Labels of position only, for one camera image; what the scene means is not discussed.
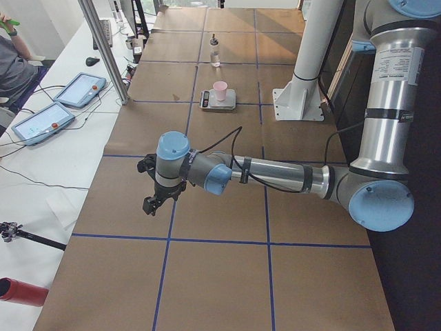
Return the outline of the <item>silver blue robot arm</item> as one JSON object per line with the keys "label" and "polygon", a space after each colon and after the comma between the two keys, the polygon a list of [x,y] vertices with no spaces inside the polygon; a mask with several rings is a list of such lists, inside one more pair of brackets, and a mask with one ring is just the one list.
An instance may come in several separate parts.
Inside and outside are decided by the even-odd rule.
{"label": "silver blue robot arm", "polygon": [[352,48],[375,55],[358,157],[347,167],[310,161],[324,134],[297,130],[298,143],[274,161],[193,149],[183,133],[162,134],[156,152],[137,165],[154,181],[143,202],[147,214],[178,199],[187,184],[220,195],[230,181],[260,183],[292,194],[312,193],[341,205],[362,227],[388,232],[404,225],[414,211],[404,166],[409,128],[424,51],[440,27],[439,1],[357,1]]}

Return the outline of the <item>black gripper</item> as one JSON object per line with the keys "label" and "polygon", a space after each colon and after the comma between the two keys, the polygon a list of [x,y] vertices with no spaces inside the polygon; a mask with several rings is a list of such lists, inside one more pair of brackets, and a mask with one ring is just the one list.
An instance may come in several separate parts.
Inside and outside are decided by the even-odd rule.
{"label": "black gripper", "polygon": [[167,187],[156,182],[154,184],[154,196],[146,197],[143,201],[143,211],[145,214],[156,215],[156,211],[168,200],[177,201],[180,194],[186,190],[187,182],[181,181],[179,184]]}

